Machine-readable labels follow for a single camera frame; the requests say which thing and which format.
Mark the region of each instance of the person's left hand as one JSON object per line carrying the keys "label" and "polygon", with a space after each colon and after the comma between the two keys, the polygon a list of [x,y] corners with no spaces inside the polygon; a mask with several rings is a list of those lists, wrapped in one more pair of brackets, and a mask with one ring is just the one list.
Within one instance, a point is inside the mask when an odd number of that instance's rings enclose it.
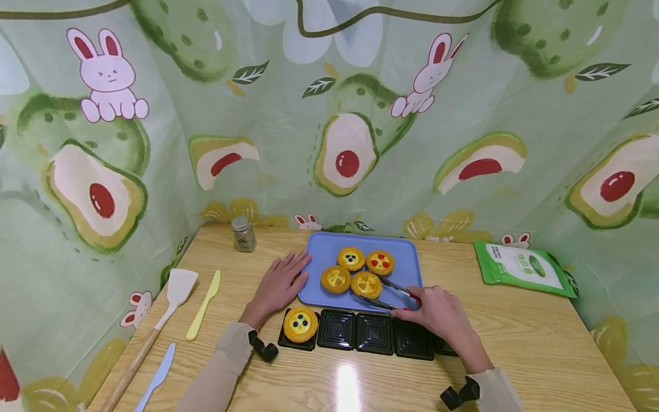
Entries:
{"label": "person's left hand", "polygon": [[310,261],[311,255],[304,249],[297,256],[290,252],[284,260],[272,262],[238,322],[260,330],[270,315],[288,306],[302,290],[309,273],[300,274],[300,271]]}

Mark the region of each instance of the white cartoon rabbit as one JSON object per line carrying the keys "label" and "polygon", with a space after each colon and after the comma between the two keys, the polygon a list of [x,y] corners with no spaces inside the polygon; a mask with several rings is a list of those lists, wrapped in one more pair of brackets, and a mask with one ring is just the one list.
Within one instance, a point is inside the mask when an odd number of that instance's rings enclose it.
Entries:
{"label": "white cartoon rabbit", "polygon": [[318,223],[318,219],[316,219],[316,216],[314,214],[309,213],[306,215],[309,221],[306,221],[304,216],[302,215],[295,215],[293,218],[297,223],[300,224],[300,230],[313,230],[313,231],[319,231],[323,228],[323,225]]}
{"label": "white cartoon rabbit", "polygon": [[119,325],[122,328],[130,328],[131,326],[137,329],[142,323],[142,319],[146,316],[146,313],[149,311],[151,304],[153,303],[153,297],[151,292],[133,292],[128,299],[128,302],[135,307],[135,310],[131,310],[124,315],[124,317],[119,322]]}
{"label": "white cartoon rabbit", "polygon": [[428,64],[418,72],[414,79],[414,91],[407,97],[401,96],[397,98],[393,105],[391,105],[392,117],[405,117],[410,113],[423,113],[430,109],[430,106],[435,101],[435,96],[432,95],[433,88],[449,74],[453,60],[468,36],[469,33],[465,34],[465,37],[457,42],[451,55],[449,55],[451,35],[442,33],[437,36],[428,52]]}
{"label": "white cartoon rabbit", "polygon": [[143,119],[149,114],[146,100],[137,99],[130,91],[135,83],[135,70],[123,57],[121,44],[112,31],[103,28],[98,32],[101,55],[96,54],[85,33],[76,28],[67,30],[67,39],[80,59],[80,77],[92,89],[89,98],[80,102],[88,121],[112,121],[117,116]]}
{"label": "white cartoon rabbit", "polygon": [[505,246],[519,247],[520,249],[528,249],[530,247],[531,235],[528,233],[522,233],[515,242],[515,237],[512,235],[503,235],[501,236],[501,244]]}

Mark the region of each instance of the metal tongs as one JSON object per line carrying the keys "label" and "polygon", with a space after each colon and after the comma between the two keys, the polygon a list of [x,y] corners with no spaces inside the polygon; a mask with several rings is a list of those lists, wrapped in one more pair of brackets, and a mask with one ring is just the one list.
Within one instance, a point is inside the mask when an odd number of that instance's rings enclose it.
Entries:
{"label": "metal tongs", "polygon": [[386,277],[384,277],[382,275],[378,275],[378,274],[375,274],[375,275],[380,278],[380,281],[382,282],[383,285],[392,287],[392,288],[396,289],[398,292],[411,297],[412,299],[414,299],[416,301],[416,307],[421,308],[421,306],[422,306],[421,299],[419,299],[418,296],[416,296],[414,293],[407,290],[406,287],[402,287],[400,285],[397,285],[396,283],[393,283],[392,281],[388,280]]}
{"label": "metal tongs", "polygon": [[[414,293],[411,293],[409,290],[407,290],[406,287],[402,287],[400,285],[397,285],[396,283],[393,283],[392,281],[388,280],[384,276],[381,276],[381,275],[378,275],[378,274],[375,274],[375,275],[380,279],[380,281],[382,282],[383,285],[394,288],[398,292],[400,292],[400,293],[402,293],[406,296],[411,297],[412,299],[414,299],[416,301],[416,306],[418,308],[420,308],[422,306],[421,299],[419,299],[418,296],[416,296]],[[377,307],[387,309],[387,310],[401,310],[401,309],[402,310],[414,310],[414,309],[410,309],[410,308],[399,308],[399,307],[390,305],[388,303],[384,303],[383,301],[381,301],[379,299],[373,299],[373,298],[370,298],[370,297],[363,297],[363,296],[358,296],[358,295],[355,295],[355,296],[357,298],[373,305],[373,306],[377,306]]]}

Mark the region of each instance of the yellow butter knife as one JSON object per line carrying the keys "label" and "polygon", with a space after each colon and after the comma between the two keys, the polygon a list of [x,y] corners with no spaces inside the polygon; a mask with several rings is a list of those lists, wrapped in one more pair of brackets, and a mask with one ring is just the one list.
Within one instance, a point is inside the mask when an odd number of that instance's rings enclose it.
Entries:
{"label": "yellow butter knife", "polygon": [[213,299],[213,296],[217,295],[220,278],[220,272],[219,270],[216,270],[215,275],[213,276],[213,282],[211,282],[210,288],[208,288],[208,292],[206,292],[206,298],[204,298],[202,307],[199,308],[199,312],[197,312],[197,315],[194,317],[194,320],[190,325],[190,329],[188,329],[188,333],[185,335],[185,339],[188,341],[193,341],[197,337],[199,328],[202,325],[202,320],[204,319],[204,314],[206,313],[206,308],[208,308],[208,303]]}

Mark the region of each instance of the spice jar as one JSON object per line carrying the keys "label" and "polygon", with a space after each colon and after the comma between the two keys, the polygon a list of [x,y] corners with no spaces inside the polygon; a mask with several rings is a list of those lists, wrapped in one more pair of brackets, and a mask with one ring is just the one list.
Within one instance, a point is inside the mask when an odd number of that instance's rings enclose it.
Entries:
{"label": "spice jar", "polygon": [[236,242],[236,247],[241,252],[254,252],[256,248],[256,235],[254,228],[249,223],[246,217],[237,216],[231,221],[231,229],[233,230],[233,239]]}

